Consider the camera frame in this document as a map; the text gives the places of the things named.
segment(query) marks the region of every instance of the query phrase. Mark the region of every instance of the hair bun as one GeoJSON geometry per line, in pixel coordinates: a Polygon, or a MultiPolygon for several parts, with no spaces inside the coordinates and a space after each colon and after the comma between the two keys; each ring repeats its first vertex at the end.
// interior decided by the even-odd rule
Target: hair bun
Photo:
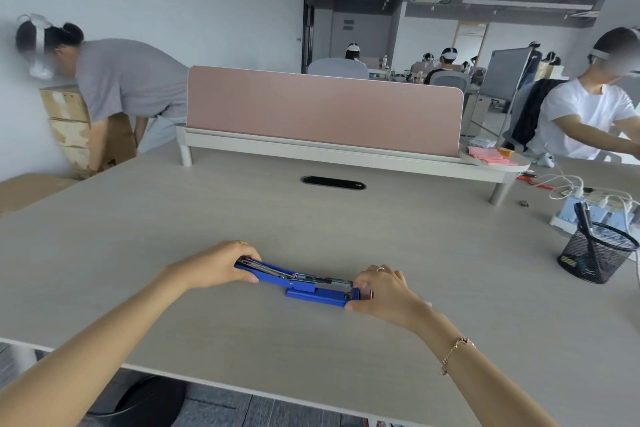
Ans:
{"type": "Polygon", "coordinates": [[[75,44],[80,44],[84,41],[84,32],[82,32],[82,29],[80,29],[80,27],[76,26],[75,24],[71,24],[71,22],[65,22],[64,26],[62,26],[62,29],[71,36],[75,44]]]}

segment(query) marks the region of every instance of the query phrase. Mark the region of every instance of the whiteboard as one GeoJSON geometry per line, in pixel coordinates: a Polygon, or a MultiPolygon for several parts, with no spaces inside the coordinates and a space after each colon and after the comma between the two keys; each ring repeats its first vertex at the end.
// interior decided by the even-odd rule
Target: whiteboard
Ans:
{"type": "Polygon", "coordinates": [[[516,92],[531,48],[504,49],[491,53],[480,94],[511,101],[516,92]]]}

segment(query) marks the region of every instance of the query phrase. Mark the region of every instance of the open stapler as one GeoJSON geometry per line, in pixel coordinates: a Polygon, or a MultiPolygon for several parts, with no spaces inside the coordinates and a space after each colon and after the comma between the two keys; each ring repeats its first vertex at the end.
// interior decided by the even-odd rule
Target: open stapler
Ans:
{"type": "Polygon", "coordinates": [[[303,301],[344,307],[350,300],[360,299],[360,291],[353,288],[353,282],[339,278],[316,277],[282,269],[249,257],[240,257],[236,267],[250,271],[260,280],[287,288],[287,297],[303,301]]]}

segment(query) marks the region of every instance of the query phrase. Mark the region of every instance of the light blue jeans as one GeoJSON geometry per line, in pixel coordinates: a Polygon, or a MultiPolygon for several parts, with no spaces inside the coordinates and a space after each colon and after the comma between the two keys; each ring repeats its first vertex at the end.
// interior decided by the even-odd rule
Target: light blue jeans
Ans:
{"type": "Polygon", "coordinates": [[[166,144],[175,139],[175,125],[179,123],[187,123],[187,117],[150,118],[147,124],[147,130],[138,145],[139,152],[147,152],[162,144],[166,144]]]}

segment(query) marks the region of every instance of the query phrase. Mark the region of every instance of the black mesh pen holder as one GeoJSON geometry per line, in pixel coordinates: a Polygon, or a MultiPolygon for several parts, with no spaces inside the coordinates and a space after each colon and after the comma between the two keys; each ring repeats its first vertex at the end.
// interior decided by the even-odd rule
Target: black mesh pen holder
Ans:
{"type": "Polygon", "coordinates": [[[604,284],[640,244],[625,232],[603,223],[593,223],[591,230],[592,245],[578,227],[557,261],[578,278],[604,284]]]}

